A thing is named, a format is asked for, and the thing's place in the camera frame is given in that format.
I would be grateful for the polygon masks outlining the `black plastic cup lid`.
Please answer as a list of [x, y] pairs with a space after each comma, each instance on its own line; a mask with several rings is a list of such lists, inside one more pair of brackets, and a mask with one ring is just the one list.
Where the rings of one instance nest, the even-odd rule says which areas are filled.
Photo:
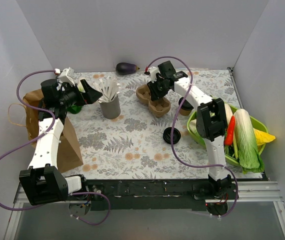
[[194, 107], [185, 99], [180, 109], [184, 111], [191, 111], [194, 109]]

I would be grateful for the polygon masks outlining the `brown paper coffee cup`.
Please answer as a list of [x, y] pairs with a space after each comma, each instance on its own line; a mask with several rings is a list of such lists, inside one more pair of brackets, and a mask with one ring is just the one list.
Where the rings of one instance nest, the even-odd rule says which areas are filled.
[[193, 109], [194, 107], [187, 100], [185, 100], [179, 110], [179, 113], [183, 116], [188, 116]]

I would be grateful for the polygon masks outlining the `brown paper bag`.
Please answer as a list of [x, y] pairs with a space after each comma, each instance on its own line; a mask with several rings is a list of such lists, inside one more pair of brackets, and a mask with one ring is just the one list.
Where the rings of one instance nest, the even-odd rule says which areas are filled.
[[[24, 103], [37, 107], [43, 98], [40, 89], [28, 92], [24, 97]], [[29, 107], [25, 107], [26, 120], [24, 127], [28, 133], [28, 139], [31, 140], [38, 136], [38, 111]], [[83, 159], [80, 150], [80, 144], [77, 139], [75, 129], [68, 118], [64, 121], [64, 128], [60, 136], [61, 143], [57, 152], [57, 169], [61, 173], [65, 173], [76, 167], [83, 165]]]

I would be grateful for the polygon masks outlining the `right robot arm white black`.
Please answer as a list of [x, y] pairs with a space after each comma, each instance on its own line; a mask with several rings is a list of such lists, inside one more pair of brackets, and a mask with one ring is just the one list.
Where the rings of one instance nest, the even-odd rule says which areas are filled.
[[222, 198], [235, 180], [235, 175], [227, 168], [224, 152], [228, 127], [224, 101], [205, 94], [193, 83], [192, 72], [176, 71], [169, 60], [157, 67], [148, 65], [145, 72], [150, 75], [147, 86], [152, 101], [172, 90], [196, 110], [196, 130], [205, 143], [208, 156], [208, 191], [213, 198]]

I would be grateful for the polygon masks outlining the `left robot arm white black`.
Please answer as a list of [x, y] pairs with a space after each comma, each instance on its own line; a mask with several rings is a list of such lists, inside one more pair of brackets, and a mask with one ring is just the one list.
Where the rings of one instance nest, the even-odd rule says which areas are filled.
[[33, 206], [67, 200], [73, 195], [84, 200], [89, 194], [82, 174], [64, 177], [58, 170], [57, 158], [67, 109], [73, 105], [84, 106], [95, 103], [102, 93], [92, 88], [84, 79], [77, 84], [57, 79], [43, 81], [43, 98], [38, 107], [38, 138], [35, 152], [27, 170], [19, 173], [19, 181]]

